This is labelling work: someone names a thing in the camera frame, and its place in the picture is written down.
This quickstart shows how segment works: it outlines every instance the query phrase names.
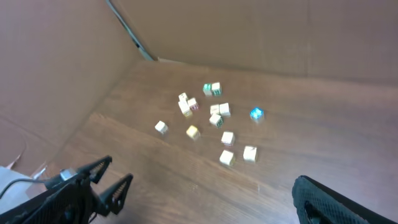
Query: small block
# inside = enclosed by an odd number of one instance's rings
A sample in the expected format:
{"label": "small block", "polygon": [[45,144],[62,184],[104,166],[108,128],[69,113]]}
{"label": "small block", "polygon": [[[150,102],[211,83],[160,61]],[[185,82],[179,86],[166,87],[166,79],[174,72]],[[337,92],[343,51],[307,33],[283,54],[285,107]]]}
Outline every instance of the small block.
{"label": "small block", "polygon": [[188,100],[188,96],[186,93],[181,93],[178,98],[180,99],[180,101],[187,101]]}
{"label": "small block", "polygon": [[221,142],[226,146],[233,146],[235,143],[235,135],[231,131],[224,131]]}
{"label": "small block", "polygon": [[246,146],[243,152],[243,159],[249,162],[255,162],[257,160],[257,147]]}
{"label": "small block", "polygon": [[206,96],[213,96],[213,92],[211,91],[211,83],[206,83],[203,86],[203,92]]}
{"label": "small block", "polygon": [[166,125],[163,121],[159,121],[159,122],[156,124],[155,129],[156,129],[158,132],[164,134],[164,133],[166,133],[166,131],[168,130],[168,127],[167,127],[167,125]]}
{"label": "small block", "polygon": [[220,104],[220,115],[231,116],[231,112],[229,111],[229,103]]}
{"label": "small block", "polygon": [[194,125],[191,125],[188,129],[187,129],[187,135],[192,138],[193,140],[196,140],[200,137],[200,132],[197,129],[197,127],[195,127]]}
{"label": "small block", "polygon": [[256,107],[250,112],[250,118],[255,122],[260,122],[264,119],[264,110]]}
{"label": "small block", "polygon": [[233,165],[234,161],[235,161],[234,153],[224,150],[220,156],[220,162],[227,166],[231,166]]}
{"label": "small block", "polygon": [[198,110],[199,109],[199,105],[197,103],[197,100],[195,98],[191,98],[187,101],[188,106],[191,110]]}
{"label": "small block", "polygon": [[210,117],[210,123],[215,125],[217,128],[221,127],[221,125],[224,123],[223,118],[218,115],[218,114],[213,114]]}
{"label": "small block", "polygon": [[211,105],[210,106],[210,115],[220,114],[220,105]]}
{"label": "small block", "polygon": [[213,95],[220,96],[221,95],[221,85],[219,82],[211,84],[211,91]]}
{"label": "small block", "polygon": [[184,116],[189,117],[192,115],[192,111],[186,101],[179,101],[178,105],[181,109],[181,113],[184,114]]}

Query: cube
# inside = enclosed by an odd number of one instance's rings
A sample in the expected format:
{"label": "cube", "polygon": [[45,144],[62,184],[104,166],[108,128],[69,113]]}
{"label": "cube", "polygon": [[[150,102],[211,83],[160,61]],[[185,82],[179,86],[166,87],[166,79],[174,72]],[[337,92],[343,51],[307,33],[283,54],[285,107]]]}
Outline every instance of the cube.
{"label": "cube", "polygon": [[185,117],[189,117],[192,115],[192,111],[186,101],[179,101],[178,105],[180,106],[181,112],[182,114],[184,114]]}
{"label": "cube", "polygon": [[211,105],[210,106],[210,115],[220,114],[220,105]]}
{"label": "cube", "polygon": [[218,114],[211,115],[210,123],[215,125],[217,128],[220,128],[223,125],[223,118]]}
{"label": "cube", "polygon": [[220,156],[220,162],[227,166],[233,165],[233,163],[235,162],[234,153],[224,150]]}
{"label": "cube", "polygon": [[195,98],[191,98],[187,101],[188,106],[191,110],[198,110],[199,109],[199,105],[197,103],[197,100]]}
{"label": "cube", "polygon": [[264,110],[256,107],[250,112],[250,118],[259,123],[264,119]]}
{"label": "cube", "polygon": [[243,159],[248,162],[257,161],[257,147],[246,146],[243,152]]}
{"label": "cube", "polygon": [[188,96],[186,93],[181,93],[178,98],[180,99],[180,101],[187,101],[188,100]]}
{"label": "cube", "polygon": [[231,112],[229,111],[229,103],[220,104],[220,115],[231,116]]}
{"label": "cube", "polygon": [[197,140],[200,137],[200,132],[194,125],[191,125],[187,130],[187,135],[193,140]]}
{"label": "cube", "polygon": [[233,146],[235,142],[235,135],[231,131],[224,131],[221,142],[226,146]]}
{"label": "cube", "polygon": [[220,96],[221,95],[221,85],[220,85],[219,82],[211,84],[211,92],[213,92],[214,96]]}
{"label": "cube", "polygon": [[206,83],[203,86],[203,92],[206,96],[213,96],[213,92],[211,91],[211,83]]}
{"label": "cube", "polygon": [[164,133],[166,133],[166,131],[168,130],[168,127],[167,127],[167,125],[166,125],[163,121],[159,121],[159,122],[156,124],[155,129],[156,129],[158,132],[164,134]]}

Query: black robotic claw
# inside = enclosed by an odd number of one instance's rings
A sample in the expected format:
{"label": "black robotic claw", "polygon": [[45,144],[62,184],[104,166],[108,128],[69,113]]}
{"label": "black robotic claw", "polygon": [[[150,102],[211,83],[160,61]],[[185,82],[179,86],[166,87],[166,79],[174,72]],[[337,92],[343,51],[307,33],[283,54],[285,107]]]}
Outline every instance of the black robotic claw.
{"label": "black robotic claw", "polygon": [[106,217],[118,214],[129,190],[132,174],[128,174],[101,195],[90,183],[98,183],[112,162],[106,156],[78,168],[61,170],[46,181],[47,191],[0,215],[0,223],[88,223],[93,213]]}

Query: wooden cube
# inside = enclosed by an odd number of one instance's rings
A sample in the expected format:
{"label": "wooden cube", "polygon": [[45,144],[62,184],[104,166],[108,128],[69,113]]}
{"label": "wooden cube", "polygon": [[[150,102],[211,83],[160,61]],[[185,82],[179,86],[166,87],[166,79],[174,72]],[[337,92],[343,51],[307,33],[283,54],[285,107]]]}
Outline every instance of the wooden cube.
{"label": "wooden cube", "polygon": [[227,150],[224,150],[223,153],[220,156],[220,162],[222,164],[225,164],[227,166],[233,165],[235,162],[235,156],[233,152],[229,152]]}
{"label": "wooden cube", "polygon": [[220,115],[231,116],[231,112],[229,111],[229,103],[220,104]]}
{"label": "wooden cube", "polygon": [[224,131],[221,142],[226,146],[233,146],[235,142],[235,135],[231,131]]}
{"label": "wooden cube", "polygon": [[257,161],[257,147],[246,146],[243,152],[243,159],[248,162]]}
{"label": "wooden cube", "polygon": [[211,91],[211,83],[206,83],[203,86],[203,92],[206,96],[213,96],[213,92]]}
{"label": "wooden cube", "polygon": [[198,110],[199,109],[199,105],[198,102],[195,98],[191,98],[187,101],[188,106],[191,110]]}
{"label": "wooden cube", "polygon": [[189,117],[192,115],[192,111],[186,101],[179,101],[178,105],[181,109],[182,114],[184,114],[185,117]]}
{"label": "wooden cube", "polygon": [[188,100],[188,96],[186,93],[181,93],[178,98],[180,99],[180,101],[187,101]]}
{"label": "wooden cube", "polygon": [[214,96],[221,95],[221,85],[219,82],[211,84],[211,92],[213,92]]}
{"label": "wooden cube", "polygon": [[187,130],[187,135],[193,140],[197,140],[200,137],[200,132],[194,125],[191,125]]}
{"label": "wooden cube", "polygon": [[164,133],[166,133],[166,131],[167,131],[169,128],[167,127],[167,125],[166,125],[163,121],[159,121],[159,122],[156,124],[155,129],[156,129],[158,132],[164,134]]}
{"label": "wooden cube", "polygon": [[223,118],[218,114],[213,114],[211,115],[210,123],[216,126],[217,128],[220,128],[221,125],[223,125]]}
{"label": "wooden cube", "polygon": [[210,106],[210,115],[220,114],[220,105],[211,105]]}

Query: white cube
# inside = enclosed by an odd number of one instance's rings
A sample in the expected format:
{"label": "white cube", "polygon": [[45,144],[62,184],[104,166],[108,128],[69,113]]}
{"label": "white cube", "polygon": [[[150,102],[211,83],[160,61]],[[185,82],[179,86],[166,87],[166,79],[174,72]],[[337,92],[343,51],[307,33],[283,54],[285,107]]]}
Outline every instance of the white cube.
{"label": "white cube", "polygon": [[188,130],[187,130],[187,135],[192,138],[193,140],[196,140],[200,137],[200,132],[197,129],[197,127],[195,127],[194,125],[191,125]]}
{"label": "white cube", "polygon": [[191,110],[198,110],[199,109],[199,105],[198,102],[195,98],[191,98],[187,101],[188,106]]}
{"label": "white cube", "polygon": [[189,117],[192,115],[192,111],[188,106],[188,103],[186,101],[179,101],[178,103],[182,114],[184,114],[184,116]]}
{"label": "white cube", "polygon": [[224,131],[221,142],[226,146],[233,146],[235,142],[235,135],[231,131]]}
{"label": "white cube", "polygon": [[186,93],[181,93],[178,98],[180,99],[180,101],[187,101],[188,100],[188,96]]}
{"label": "white cube", "polygon": [[223,118],[218,114],[213,114],[210,117],[210,123],[219,128],[223,124]]}
{"label": "white cube", "polygon": [[220,162],[227,166],[233,165],[233,163],[235,162],[234,153],[224,150],[220,156]]}
{"label": "white cube", "polygon": [[255,162],[257,160],[257,147],[246,146],[243,152],[243,159],[249,162]]}
{"label": "white cube", "polygon": [[211,84],[211,92],[213,92],[213,96],[221,95],[221,85],[219,82]]}
{"label": "white cube", "polygon": [[159,121],[159,122],[156,124],[155,129],[156,129],[158,132],[164,134],[164,133],[166,133],[166,131],[168,130],[168,127],[167,127],[167,125],[166,125],[163,121]]}
{"label": "white cube", "polygon": [[229,103],[220,104],[220,115],[231,116],[231,112],[229,111]]}
{"label": "white cube", "polygon": [[210,114],[220,114],[220,105],[211,105]]}

